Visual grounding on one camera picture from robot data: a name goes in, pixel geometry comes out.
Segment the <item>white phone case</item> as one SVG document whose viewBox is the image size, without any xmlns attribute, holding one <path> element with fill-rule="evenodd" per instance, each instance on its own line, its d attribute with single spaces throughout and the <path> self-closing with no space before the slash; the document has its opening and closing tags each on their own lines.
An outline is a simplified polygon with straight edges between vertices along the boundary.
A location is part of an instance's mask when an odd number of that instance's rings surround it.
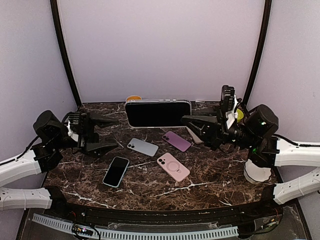
<svg viewBox="0 0 320 240">
<path fill-rule="evenodd" d="M 190 128 L 186 127 L 186 130 L 188 131 L 188 133 L 192 137 L 195 144 L 199 145 L 199 144 L 203 143 L 203 141 Z"/>
</svg>

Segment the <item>purple phone case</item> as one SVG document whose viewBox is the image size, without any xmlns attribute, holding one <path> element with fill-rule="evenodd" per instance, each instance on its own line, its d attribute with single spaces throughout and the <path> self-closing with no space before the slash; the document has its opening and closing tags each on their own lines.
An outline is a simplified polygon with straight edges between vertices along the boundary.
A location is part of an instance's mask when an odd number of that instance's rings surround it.
<svg viewBox="0 0 320 240">
<path fill-rule="evenodd" d="M 181 152 L 185 152 L 192 145 L 189 141 L 185 140 L 173 131 L 166 132 L 161 138 Z"/>
</svg>

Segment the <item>light blue bare phone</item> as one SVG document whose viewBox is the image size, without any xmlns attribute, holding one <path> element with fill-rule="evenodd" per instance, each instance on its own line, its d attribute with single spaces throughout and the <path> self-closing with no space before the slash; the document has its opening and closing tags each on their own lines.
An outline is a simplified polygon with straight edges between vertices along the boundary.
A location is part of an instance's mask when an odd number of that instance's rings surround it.
<svg viewBox="0 0 320 240">
<path fill-rule="evenodd" d="M 157 145 L 137 138 L 132 138 L 127 144 L 127 148 L 150 157 L 154 157 L 159 149 Z"/>
</svg>

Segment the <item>clear phone case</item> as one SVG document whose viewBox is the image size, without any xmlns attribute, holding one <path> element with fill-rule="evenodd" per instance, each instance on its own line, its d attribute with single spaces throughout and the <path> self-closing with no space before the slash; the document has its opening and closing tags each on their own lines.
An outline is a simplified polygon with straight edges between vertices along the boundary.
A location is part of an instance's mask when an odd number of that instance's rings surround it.
<svg viewBox="0 0 320 240">
<path fill-rule="evenodd" d="M 192 114 L 188 100 L 143 99 L 124 105 L 128 124 L 134 128 L 182 127 L 181 118 Z"/>
</svg>

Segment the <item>light blue phone case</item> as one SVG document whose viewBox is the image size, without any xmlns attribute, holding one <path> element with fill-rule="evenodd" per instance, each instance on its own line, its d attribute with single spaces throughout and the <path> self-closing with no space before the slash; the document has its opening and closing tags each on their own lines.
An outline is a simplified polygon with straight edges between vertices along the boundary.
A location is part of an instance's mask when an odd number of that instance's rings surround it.
<svg viewBox="0 0 320 240">
<path fill-rule="evenodd" d="M 118 188 L 124 178 L 130 161 L 126 158 L 116 156 L 109 165 L 102 183 L 112 188 Z"/>
</svg>

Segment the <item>pink phone case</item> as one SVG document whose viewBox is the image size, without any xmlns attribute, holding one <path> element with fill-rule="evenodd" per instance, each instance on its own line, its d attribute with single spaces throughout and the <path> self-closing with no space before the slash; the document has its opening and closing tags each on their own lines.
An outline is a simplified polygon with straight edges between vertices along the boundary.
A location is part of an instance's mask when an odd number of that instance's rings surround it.
<svg viewBox="0 0 320 240">
<path fill-rule="evenodd" d="M 180 163 L 172 154 L 166 152 L 156 162 L 176 182 L 182 182 L 190 175 L 190 170 Z"/>
</svg>

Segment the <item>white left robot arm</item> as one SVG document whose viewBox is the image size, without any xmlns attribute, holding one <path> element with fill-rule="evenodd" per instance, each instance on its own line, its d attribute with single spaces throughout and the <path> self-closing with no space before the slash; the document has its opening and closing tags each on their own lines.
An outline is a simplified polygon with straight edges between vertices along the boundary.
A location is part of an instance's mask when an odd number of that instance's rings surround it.
<svg viewBox="0 0 320 240">
<path fill-rule="evenodd" d="M 21 154 L 0 163 L 0 209 L 51 209 L 60 218 L 67 218 L 70 206 L 56 186 L 38 189 L 12 189 L 6 185 L 22 178 L 47 173 L 63 159 L 61 150 L 75 149 L 86 156 L 100 158 L 118 146 L 116 140 L 100 142 L 95 127 L 117 125 L 118 120 L 95 112 L 69 112 L 59 120 L 51 110 L 42 112 L 33 129 L 36 138 Z"/>
</svg>

